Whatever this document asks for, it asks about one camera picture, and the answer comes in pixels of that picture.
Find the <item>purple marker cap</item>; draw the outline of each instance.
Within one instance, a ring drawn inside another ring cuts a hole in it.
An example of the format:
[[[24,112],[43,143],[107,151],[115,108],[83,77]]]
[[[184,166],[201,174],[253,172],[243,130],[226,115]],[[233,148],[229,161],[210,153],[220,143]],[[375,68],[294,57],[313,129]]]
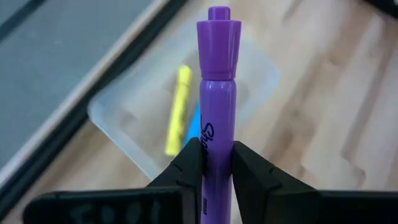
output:
[[[208,21],[197,23],[199,61],[205,80],[235,77],[241,37],[241,21],[232,21],[225,6],[209,8]]]

